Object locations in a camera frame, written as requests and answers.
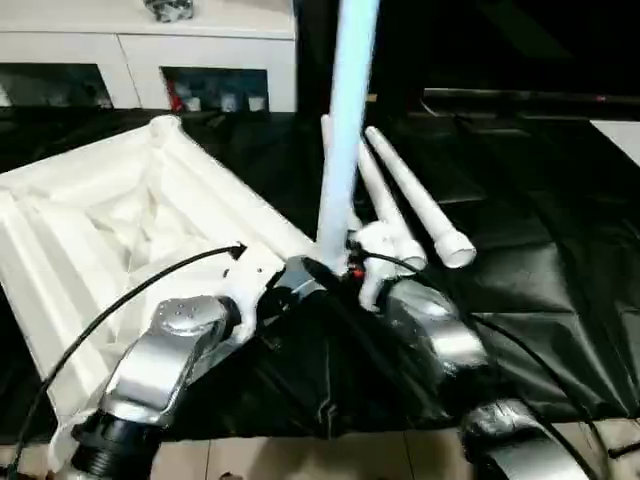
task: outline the white cabinet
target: white cabinet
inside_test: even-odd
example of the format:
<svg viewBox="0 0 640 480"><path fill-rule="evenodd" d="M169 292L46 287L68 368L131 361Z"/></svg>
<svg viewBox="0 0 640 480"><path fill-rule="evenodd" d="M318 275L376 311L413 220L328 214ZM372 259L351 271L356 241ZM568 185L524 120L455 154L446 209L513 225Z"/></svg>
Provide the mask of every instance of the white cabinet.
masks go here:
<svg viewBox="0 0 640 480"><path fill-rule="evenodd" d="M169 109L182 95L203 109L295 111L292 0L194 1L193 19L162 24L143 0L3 0L0 106L66 75L116 108Z"/></svg>
<svg viewBox="0 0 640 480"><path fill-rule="evenodd" d="M98 96L106 90L116 108L140 106L116 35L0 32L0 102L46 105L54 101L47 89L52 84L66 83L57 91L71 97L90 94L74 92L74 82L98 90Z"/></svg>

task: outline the white foam insert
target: white foam insert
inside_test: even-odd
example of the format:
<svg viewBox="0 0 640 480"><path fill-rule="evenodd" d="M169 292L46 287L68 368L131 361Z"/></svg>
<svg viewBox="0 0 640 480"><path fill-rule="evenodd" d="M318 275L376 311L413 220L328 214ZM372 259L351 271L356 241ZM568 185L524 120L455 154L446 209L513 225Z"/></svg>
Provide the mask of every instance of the white foam insert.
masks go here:
<svg viewBox="0 0 640 480"><path fill-rule="evenodd" d="M309 238L184 135L175 117L0 175L0 281L43 378L125 291L238 242L282 261L314 255ZM273 269L273 255L264 257ZM123 307L49 390L56 415L85 407L160 301L215 294L234 265L229 255L197 262Z"/></svg>

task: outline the black tarp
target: black tarp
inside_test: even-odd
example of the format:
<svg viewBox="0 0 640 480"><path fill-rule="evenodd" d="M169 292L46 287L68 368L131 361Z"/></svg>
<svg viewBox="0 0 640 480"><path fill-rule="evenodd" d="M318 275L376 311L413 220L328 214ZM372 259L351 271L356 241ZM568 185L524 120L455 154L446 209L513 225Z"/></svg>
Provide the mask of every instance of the black tarp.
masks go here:
<svg viewBox="0 0 640 480"><path fill-rule="evenodd" d="M0 168L141 126L157 114L0 111ZM455 300L538 352L593 418L638 416L640 169L586 121L372 115L369 122L478 248L470 267L444 270L399 197ZM184 115L183 125L314 236L323 164L318 118L197 113ZM356 207L372 218L361 188ZM37 375L9 306L0 305L0 440L11 442ZM505 374L547 419L577 419L533 361L507 340L481 333ZM375 359L372 348L380 353ZM327 437L448 424L429 395L409 385L399 355L393 339L367 322L345 323L322 305L306 308L194 385L172 433ZM52 412L43 408L33 434L46 438L52 427Z"/></svg>

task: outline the black cable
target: black cable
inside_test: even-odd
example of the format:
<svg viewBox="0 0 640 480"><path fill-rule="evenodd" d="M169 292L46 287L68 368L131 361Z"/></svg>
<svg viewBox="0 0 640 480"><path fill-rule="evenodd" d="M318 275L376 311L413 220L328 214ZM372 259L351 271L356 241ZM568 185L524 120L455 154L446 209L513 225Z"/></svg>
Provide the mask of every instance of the black cable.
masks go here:
<svg viewBox="0 0 640 480"><path fill-rule="evenodd" d="M356 255L362 255L364 257L377 258L379 260L385 260L387 262L395 263L396 265L398 265L400 267L403 267L403 268L406 268L407 270L415 273L423 282L425 282L427 284L427 286L435 286L438 289L444 290L443 286L439 285L439 282L435 278L429 277L429 275L426 274L424 271L414 267L413 265L411 265L411 264L409 264L409 263L407 263L407 262L405 262L403 260L400 260L400 259L395 258L395 257L390 257L388 255L383 255L383 254L380 254L380 253L368 252L368 251L362 250L361 248L357 248L355 250L355 253L356 253ZM515 335L509 333L508 331L506 331L502 327L499 327L498 325L494 325L494 324L492 324L490 322L487 322L486 320L484 320L484 319L482 319L480 317L477 317L475 315L469 315L469 317L471 318L472 321L476 322L477 324L482 325L483 327L486 327L489 330L492 330L492 331L502 335L503 337L507 338L508 340L513 342L515 345L520 347L521 350L523 350L527 355L529 355L529 357L531 357L547 373L547 375L551 378L551 380L553 380L553 382L556 384L556 386L560 389L560 391L567 398L567 400L569 401L571 406L574 408L574 410L576 410L576 412L578 412L583 417L582 421L584 423L586 423L587 426L589 427L589 429L591 430L594 438L596 439L596 442L598 443L598 448L600 448L601 452L603 453L602 468L603 468L603 472L605 473L605 478L607 478L607 479L611 478L611 468L610 468L609 461L608 461L608 459L610 457L610 453L607 450L607 446L606 446L606 444L604 442L604 439L602 438L602 435L600 434L600 431L598 430L598 427L596 426L596 424L593 422L593 420L591 420L591 417L590 417L589 412L587 411L586 407L584 405L582 405L582 403L580 403L573 396L573 394L569 393L570 389L567 386L567 384L564 382L564 380L562 380L562 378L560 378L560 376L556 373L556 371L553 370L553 368L551 368L549 366L549 364L547 362L545 362L542 359L542 357L540 357L540 355L538 355L536 352L534 352L526 343L524 343L522 340L520 340ZM556 437L556 439L558 439L560 441L561 444L563 444L565 446L565 448L566 448L567 445L570 445L569 442L567 442L566 439L564 439L564 437L562 437L560 432L558 432L558 430L555 427L553 427L550 424L549 425L545 425L545 427L548 428L548 430ZM593 472L593 469L591 469L588 466L588 464L586 463L584 458L582 458L574 448L569 448L568 450L570 452L572 452L574 457L576 455L578 455L578 457L582 460L580 463L582 464L583 468L586 465L586 467L589 470L591 470L592 475L595 475L595 472Z"/></svg>
<svg viewBox="0 0 640 480"><path fill-rule="evenodd" d="M33 401L31 402L31 407L29 408L29 413L25 418L24 423L22 424L22 428L20 429L20 433L18 434L18 441L16 442L16 450L13 456L13 461L8 467L8 478L18 478L18 465L20 464L20 458L22 457L22 452L26 446L26 439L29 433L29 429L31 428L31 423L33 422L33 418L35 416L36 410L42 401L42 398L46 395L47 390L56 379L60 370L66 365L67 361L73 355L73 353L82 345L82 343L93 333L93 331L98 328L110 315L116 312L120 307L125 305L127 302L131 301L136 295L140 292L146 290L151 285L156 283L158 280L166 277L170 273L175 272L176 270L185 267L191 263L197 262L198 260L202 260L203 258L213 257L215 255L221 255L223 253L230 253L234 258L240 257L242 252L244 252L245 247L243 246L233 246L233 247L224 247L224 248L216 248L214 250L208 250L206 252L198 253L197 255L193 255L192 257L186 258L178 263L171 265L170 267L161 270L155 275L149 277L144 282L140 283L140 285L135 286L130 291L122 295L119 299L113 302L109 307L107 307L102 313L100 313L88 326L84 329L84 331L75 339L75 341L67 348L67 350L62 354L58 363L55 364L49 375L42 381L40 385L40 389L36 393Z"/></svg>

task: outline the floor tile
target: floor tile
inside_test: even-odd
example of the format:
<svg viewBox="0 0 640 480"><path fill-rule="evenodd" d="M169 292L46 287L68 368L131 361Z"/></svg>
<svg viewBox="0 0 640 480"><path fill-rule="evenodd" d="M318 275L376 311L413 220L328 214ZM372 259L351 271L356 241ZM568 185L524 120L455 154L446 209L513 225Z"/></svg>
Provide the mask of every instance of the floor tile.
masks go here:
<svg viewBox="0 0 640 480"><path fill-rule="evenodd" d="M13 460L13 447L0 447L0 464L8 465ZM20 460L20 472L44 478L47 474L47 446L28 447Z"/></svg>
<svg viewBox="0 0 640 480"><path fill-rule="evenodd" d="M354 434L333 441L252 438L214 441L208 480L411 480L400 433Z"/></svg>
<svg viewBox="0 0 640 480"><path fill-rule="evenodd" d="M471 465L464 458L456 430L406 432L415 480L470 480Z"/></svg>
<svg viewBox="0 0 640 480"><path fill-rule="evenodd" d="M151 480L204 480L209 442L165 443L156 455Z"/></svg>

